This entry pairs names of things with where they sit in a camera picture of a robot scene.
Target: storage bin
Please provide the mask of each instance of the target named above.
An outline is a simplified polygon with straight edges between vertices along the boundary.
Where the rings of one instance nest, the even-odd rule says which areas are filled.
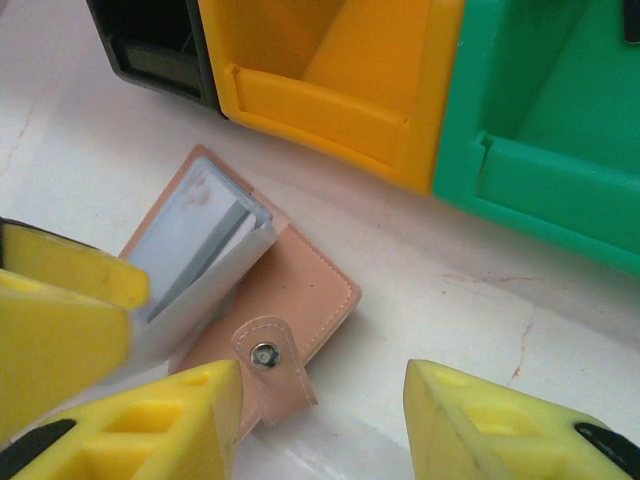
[[[114,72],[220,110],[197,0],[87,0]]]
[[[463,0],[200,0],[222,111],[428,193]]]
[[[622,2],[468,0],[435,195],[640,274],[638,78]]]

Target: black plastic bin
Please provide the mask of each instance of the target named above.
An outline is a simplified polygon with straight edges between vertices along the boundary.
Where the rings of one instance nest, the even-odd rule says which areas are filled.
[[[87,3],[119,77],[220,112],[197,0]]]

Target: card holder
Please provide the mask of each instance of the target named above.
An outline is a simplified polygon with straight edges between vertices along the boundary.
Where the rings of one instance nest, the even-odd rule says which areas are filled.
[[[186,353],[277,239],[271,212],[208,157],[183,167],[121,253],[148,273],[151,294],[132,312],[135,334],[126,364],[105,383]]]
[[[240,360],[244,384],[240,434],[244,437],[260,420],[273,425],[317,403],[305,365],[362,293],[282,210],[202,145],[191,151],[121,257],[131,252],[192,163],[202,158],[271,212],[277,239],[239,281],[231,306],[204,329],[186,354],[170,364],[170,373],[214,360]]]

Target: wallet strap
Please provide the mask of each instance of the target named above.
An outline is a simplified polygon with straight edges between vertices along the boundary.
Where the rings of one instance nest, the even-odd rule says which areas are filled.
[[[266,425],[274,425],[317,405],[293,333],[284,320],[257,317],[236,330],[231,341],[254,380]]]

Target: black rubber pad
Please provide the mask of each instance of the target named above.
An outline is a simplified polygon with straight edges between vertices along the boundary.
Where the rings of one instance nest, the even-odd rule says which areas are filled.
[[[619,433],[590,423],[577,423],[575,429],[633,480],[640,480],[640,448]]]
[[[9,480],[76,425],[73,419],[35,428],[0,452],[0,480]]]

